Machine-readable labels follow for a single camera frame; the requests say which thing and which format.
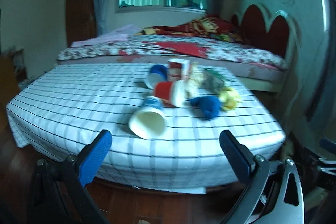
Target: red blanket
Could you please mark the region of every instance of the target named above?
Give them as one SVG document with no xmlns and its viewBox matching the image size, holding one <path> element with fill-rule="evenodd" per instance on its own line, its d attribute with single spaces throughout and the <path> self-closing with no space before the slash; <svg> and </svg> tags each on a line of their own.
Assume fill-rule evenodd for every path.
<svg viewBox="0 0 336 224">
<path fill-rule="evenodd" d="M 233 24 L 213 16 L 194 19 L 176 27 L 153 26 L 144 28 L 142 34 L 205 37 L 227 42 L 242 42 L 240 30 Z"/>
</svg>

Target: blue paper cup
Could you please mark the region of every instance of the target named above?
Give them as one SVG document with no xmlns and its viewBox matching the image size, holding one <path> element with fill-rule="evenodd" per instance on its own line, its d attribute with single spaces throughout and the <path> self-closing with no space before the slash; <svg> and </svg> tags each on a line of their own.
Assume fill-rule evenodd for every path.
<svg viewBox="0 0 336 224">
<path fill-rule="evenodd" d="M 154 65 L 149 70 L 147 77 L 145 78 L 145 84 L 149 89 L 154 89 L 155 85 L 159 82 L 167 81 L 168 69 L 163 65 Z"/>
<path fill-rule="evenodd" d="M 166 131 L 166 117 L 163 103 L 155 96 L 147 96 L 142 106 L 130 118 L 128 126 L 134 134 L 143 139 L 154 139 Z"/>
</svg>

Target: floral bedsheet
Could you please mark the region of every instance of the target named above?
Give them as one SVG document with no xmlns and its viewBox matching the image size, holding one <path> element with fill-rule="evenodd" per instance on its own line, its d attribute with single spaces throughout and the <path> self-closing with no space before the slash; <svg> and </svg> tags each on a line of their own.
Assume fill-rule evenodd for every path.
<svg viewBox="0 0 336 224">
<path fill-rule="evenodd" d="M 238 63 L 259 63 L 286 70 L 283 58 L 269 51 L 234 42 L 202 37 L 169 35 L 130 35 L 127 41 L 104 42 L 97 45 L 71 47 L 60 52 L 58 60 L 98 56 L 185 54 L 210 60 Z"/>
</svg>

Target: brown wooden door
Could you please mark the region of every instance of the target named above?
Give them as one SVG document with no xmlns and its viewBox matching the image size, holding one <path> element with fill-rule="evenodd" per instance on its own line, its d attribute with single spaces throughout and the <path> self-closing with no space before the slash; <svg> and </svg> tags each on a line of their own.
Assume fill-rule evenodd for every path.
<svg viewBox="0 0 336 224">
<path fill-rule="evenodd" d="M 66 0 L 68 47 L 74 41 L 96 37 L 93 0 Z"/>
</svg>

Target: bolt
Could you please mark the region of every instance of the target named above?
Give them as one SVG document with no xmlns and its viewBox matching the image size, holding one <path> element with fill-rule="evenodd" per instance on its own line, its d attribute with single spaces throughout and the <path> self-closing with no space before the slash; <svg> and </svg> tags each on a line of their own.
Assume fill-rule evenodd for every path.
<svg viewBox="0 0 336 224">
<path fill-rule="evenodd" d="M 294 161 L 292 159 L 287 159 L 286 160 L 286 163 L 290 166 L 293 166 L 294 165 Z"/>
<path fill-rule="evenodd" d="M 42 166 L 42 165 L 44 165 L 44 159 L 39 159 L 39 160 L 37 161 L 37 165 L 38 165 L 38 166 Z"/>
<path fill-rule="evenodd" d="M 76 160 L 76 156 L 75 155 L 70 155 L 70 156 L 68 156 L 67 160 L 70 161 L 70 162 L 74 162 Z"/>
<path fill-rule="evenodd" d="M 254 158 L 258 162 L 263 162 L 265 160 L 265 158 L 262 155 L 256 155 Z"/>
</svg>

